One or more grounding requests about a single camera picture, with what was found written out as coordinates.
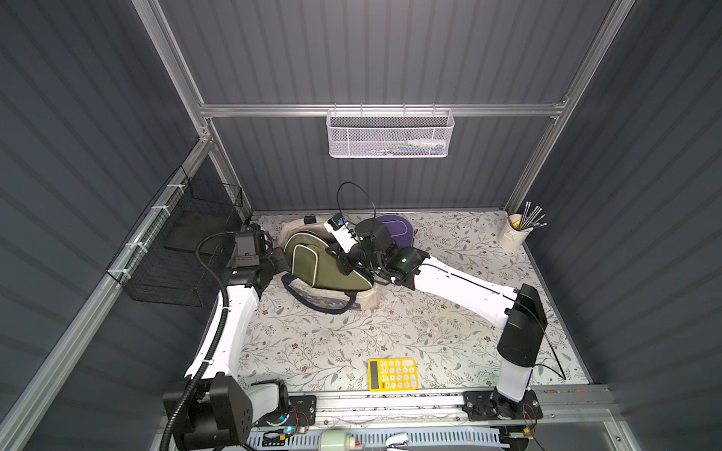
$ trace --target black wire basket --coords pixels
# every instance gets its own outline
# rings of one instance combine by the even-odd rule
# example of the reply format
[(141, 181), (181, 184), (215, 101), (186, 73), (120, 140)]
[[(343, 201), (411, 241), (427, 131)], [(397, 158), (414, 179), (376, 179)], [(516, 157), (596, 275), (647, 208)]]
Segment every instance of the black wire basket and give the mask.
[[(242, 206), (239, 187), (187, 178), (164, 206), (151, 207), (157, 216), (138, 242), (126, 244), (133, 252), (124, 269), (107, 272), (135, 301), (207, 305), (218, 286), (196, 259), (196, 246), (211, 233), (240, 230)], [(201, 258), (221, 274), (234, 246), (233, 235), (214, 238), (201, 248)]]

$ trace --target bag strap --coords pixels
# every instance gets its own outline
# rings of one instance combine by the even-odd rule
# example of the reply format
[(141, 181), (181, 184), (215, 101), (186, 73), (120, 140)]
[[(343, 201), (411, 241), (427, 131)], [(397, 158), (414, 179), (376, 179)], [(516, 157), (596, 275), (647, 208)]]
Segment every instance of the bag strap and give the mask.
[(293, 274), (284, 274), (281, 277), (281, 281), (283, 282), (283, 286), (286, 287), (286, 290), (294, 297), (298, 302), (305, 305), (306, 307), (315, 310), (316, 312), (321, 313), (328, 313), (330, 315), (340, 315), (342, 313), (345, 313), (351, 306), (356, 302), (356, 293), (355, 292), (345, 292), (345, 294), (349, 297), (348, 303), (346, 303), (345, 306), (341, 307), (340, 309), (327, 309), (325, 307), (319, 307), (318, 305), (313, 304), (312, 302), (308, 301), (308, 299), (301, 296), (299, 292), (291, 288), (291, 282), (298, 279), (298, 277), (294, 276)]

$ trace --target wire mesh basket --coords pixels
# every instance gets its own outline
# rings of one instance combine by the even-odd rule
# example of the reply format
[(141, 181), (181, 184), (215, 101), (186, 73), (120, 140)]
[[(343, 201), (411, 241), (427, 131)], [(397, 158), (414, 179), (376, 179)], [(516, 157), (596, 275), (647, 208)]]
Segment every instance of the wire mesh basket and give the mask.
[[(107, 272), (140, 302), (200, 307), (213, 302), (218, 286), (201, 267), (195, 248), (201, 239), (222, 230), (240, 230), (243, 195), (239, 187), (186, 178), (168, 202), (157, 209), (147, 231), (132, 246), (123, 268)], [(235, 240), (225, 235), (208, 241), (201, 258), (221, 274), (232, 257)]]
[(428, 115), (326, 114), (334, 158), (443, 158), (453, 126), (451, 110), (434, 109)]

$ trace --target black cable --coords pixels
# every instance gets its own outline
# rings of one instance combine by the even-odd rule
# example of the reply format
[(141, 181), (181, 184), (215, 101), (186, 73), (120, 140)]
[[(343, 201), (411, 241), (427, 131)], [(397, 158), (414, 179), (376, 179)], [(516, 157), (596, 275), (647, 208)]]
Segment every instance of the black cable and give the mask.
[(341, 210), (341, 201), (339, 199), (339, 194), (341, 193), (341, 188), (343, 188), (344, 185), (353, 185), (356, 188), (359, 188), (366, 195), (368, 200), (371, 201), (371, 205), (373, 205), (373, 219), (375, 221), (376, 220), (376, 204), (373, 202), (373, 199), (371, 198), (371, 196), (365, 189), (361, 188), (360, 185), (358, 185), (354, 182), (349, 182), (349, 181), (343, 182), (341, 185), (339, 185), (339, 189), (336, 190), (336, 206), (339, 207), (339, 213), (341, 214), (341, 216), (344, 216), (344, 212)]
[(553, 372), (554, 374), (556, 374), (557, 376), (559, 376), (560, 378), (562, 378), (563, 380), (567, 379), (566, 377), (559, 374), (559, 372), (556, 369), (548, 367), (547, 365), (545, 365), (543, 363), (537, 363), (537, 364), (534, 364), (534, 366), (535, 367), (544, 367), (544, 368), (548, 369), (549, 371)]
[(534, 414), (534, 425), (533, 425), (532, 427), (529, 427), (529, 423), (526, 422), (526, 416), (527, 416), (528, 414), (527, 414), (526, 410), (524, 409), (524, 406), (521, 406), (521, 412), (522, 412), (521, 418), (524, 420), (524, 425), (525, 425), (527, 428), (529, 428), (529, 431), (530, 431), (530, 433), (531, 433), (531, 436), (534, 438), (534, 441), (536, 442), (536, 446), (538, 446), (539, 448), (541, 448), (541, 451), (547, 451), (546, 449), (544, 449), (544, 447), (542, 446), (542, 444), (539, 443), (539, 440), (536, 438), (536, 423), (537, 423), (537, 421), (538, 421), (538, 418), (536, 417), (536, 413), (534, 413), (534, 409), (531, 408), (531, 406), (529, 406), (529, 410), (530, 410), (530, 412), (532, 412), (532, 413)]
[(542, 446), (542, 444), (539, 443), (539, 439), (537, 439), (536, 437), (534, 437), (534, 441), (536, 442), (536, 446), (538, 446), (538, 447), (541, 448), (541, 451), (547, 451), (546, 449), (544, 449), (544, 447)]
[[(432, 264), (430, 264), (430, 263), (419, 263), (419, 264), (416, 265), (411, 271), (409, 271), (409, 273), (406, 275), (406, 277), (408, 278), (408, 277), (413, 273), (413, 271), (416, 271), (418, 268), (421, 268), (422, 266), (431, 266), (432, 268), (436, 268), (436, 269), (438, 269), (439, 271), (443, 271), (443, 272), (445, 272), (445, 273), (447, 273), (447, 274), (450, 274), (450, 275), (452, 275), (452, 276), (458, 277), (458, 278), (461, 279), (461, 280), (465, 280), (465, 281), (469, 282), (470, 284), (474, 284), (474, 285), (476, 285), (476, 286), (480, 286), (480, 287), (483, 288), (483, 289), (487, 289), (487, 290), (489, 290), (489, 291), (492, 292), (492, 293), (500, 294), (499, 292), (496, 292), (496, 291), (492, 290), (492, 289), (489, 288), (488, 286), (479, 285), (478, 283), (476, 283), (476, 282), (474, 282), (474, 281), (468, 280), (468, 279), (465, 278), (465, 277), (461, 277), (461, 276), (459, 276), (458, 274), (450, 273), (449, 271), (447, 271), (447, 270), (445, 270), (445, 269), (442, 269), (442, 268), (439, 268), (438, 266), (432, 265)], [(561, 377), (563, 380), (567, 380), (567, 376), (564, 374), (564, 368), (562, 368), (562, 362), (560, 362), (559, 357), (557, 356), (557, 352), (554, 350), (554, 345), (552, 345), (552, 341), (549, 340), (549, 336), (547, 335), (547, 331), (544, 329), (544, 326), (542, 325), (542, 322), (536, 317), (536, 315), (534, 314), (534, 312), (532, 312), (529, 307), (525, 306), (524, 304), (522, 304), (521, 302), (519, 302), (519, 301), (517, 301), (517, 300), (515, 300), (515, 299), (511, 299), (510, 297), (506, 297), (506, 299), (509, 299), (509, 300), (510, 300), (511, 302), (513, 302), (514, 304), (518, 305), (519, 307), (522, 307), (524, 310), (526, 310), (527, 312), (529, 312), (529, 314), (531, 315), (532, 318), (534, 318), (534, 319), (536, 320), (536, 324), (539, 325), (539, 329), (541, 329), (541, 332), (544, 334), (544, 337), (547, 339), (547, 343), (549, 344), (549, 348), (552, 350), (552, 355), (554, 355), (554, 359), (557, 361), (557, 365), (559, 366), (559, 369), (561, 370), (561, 374), (560, 374), (559, 372), (557, 372), (556, 370), (549, 368), (549, 367), (548, 367), (547, 365), (545, 365), (545, 364), (535, 364), (534, 366), (535, 366), (535, 367), (549, 368), (549, 369), (552, 370), (557, 376)]]
[(198, 382), (203, 377), (203, 374), (206, 372), (206, 369), (208, 368), (209, 361), (213, 358), (213, 354), (216, 351), (216, 348), (218, 347), (218, 343), (221, 341), (221, 336), (223, 335), (223, 328), (225, 327), (225, 322), (228, 317), (228, 307), (229, 307), (229, 301), (228, 301), (228, 290), (226, 289), (226, 286), (223, 284), (223, 281), (220, 277), (213, 271), (213, 269), (208, 266), (208, 263), (204, 262), (201, 258), (201, 246), (206, 243), (206, 241), (211, 240), (215, 237), (219, 237), (221, 235), (236, 235), (238, 232), (233, 231), (226, 231), (226, 232), (218, 232), (214, 233), (212, 235), (208, 235), (203, 240), (201, 240), (200, 243), (198, 243), (198, 246), (196, 246), (196, 259), (198, 262), (200, 262), (201, 266), (208, 271), (208, 273), (211, 275), (211, 277), (216, 281), (218, 286), (220, 287), (221, 291), (221, 297), (223, 298), (223, 308), (221, 310), (221, 318), (218, 322), (218, 328), (216, 329), (216, 333), (213, 336), (213, 340), (211, 341), (211, 346), (208, 348), (208, 352), (206, 352), (206, 356), (204, 357), (203, 363), (201, 363), (201, 367), (198, 369), (196, 374), (193, 376), (193, 379), (186, 385), (186, 389), (183, 391), (182, 396), (180, 397), (180, 400), (178, 401), (178, 405), (173, 410), (173, 414), (170, 415), (168, 418), (168, 422), (165, 424), (165, 429), (163, 429), (163, 436), (160, 440), (160, 451), (168, 451), (168, 448), (170, 446), (170, 438), (173, 435), (173, 427), (175, 426), (176, 421), (178, 420), (178, 415), (180, 414), (181, 410), (183, 409), (184, 405), (187, 404), (188, 400), (190, 399), (193, 392), (195, 392), (196, 387), (198, 386)]

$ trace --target white wire basket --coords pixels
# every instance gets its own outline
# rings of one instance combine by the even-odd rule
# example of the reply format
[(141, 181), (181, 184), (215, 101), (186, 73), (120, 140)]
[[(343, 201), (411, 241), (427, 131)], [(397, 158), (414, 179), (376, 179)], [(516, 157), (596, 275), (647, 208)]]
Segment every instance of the white wire basket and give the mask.
[(453, 131), (451, 110), (356, 113), (329, 110), (329, 154), (333, 158), (443, 158)]

